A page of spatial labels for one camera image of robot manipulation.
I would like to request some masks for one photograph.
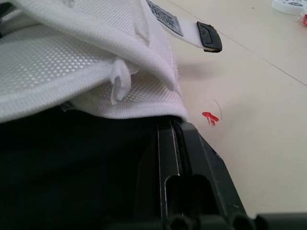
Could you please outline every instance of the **white plastic object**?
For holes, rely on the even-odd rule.
[[[306,0],[273,0],[272,7],[282,13],[300,15],[306,8]]]

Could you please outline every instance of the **white strap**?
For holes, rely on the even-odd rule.
[[[202,45],[196,22],[191,22],[186,18],[172,15],[149,0],[147,0],[147,3],[154,16],[156,16],[163,28],[171,35],[197,48],[214,51],[214,49]]]

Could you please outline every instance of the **black plastic buckle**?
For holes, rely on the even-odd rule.
[[[216,29],[205,23],[197,22],[201,43],[205,52],[219,53],[223,49],[222,41]]]

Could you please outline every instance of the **fabric label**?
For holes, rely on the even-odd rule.
[[[166,27],[168,27],[170,30],[174,31],[176,34],[183,36],[183,33],[180,28],[179,21],[176,16],[172,15],[171,13],[163,10],[161,7],[153,4],[151,1],[147,0],[147,3],[154,14],[154,16],[157,18],[157,20],[161,23],[163,23]]]

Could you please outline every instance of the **red object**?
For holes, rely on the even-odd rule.
[[[209,123],[210,125],[212,125],[212,126],[215,126],[215,122],[218,122],[218,121],[219,121],[219,119],[218,119],[217,117],[213,116],[213,115],[212,115],[211,113],[209,113],[209,112],[203,112],[202,115],[203,115],[204,117],[207,118],[208,123]]]
[[[307,26],[307,14],[303,17],[303,24]]]

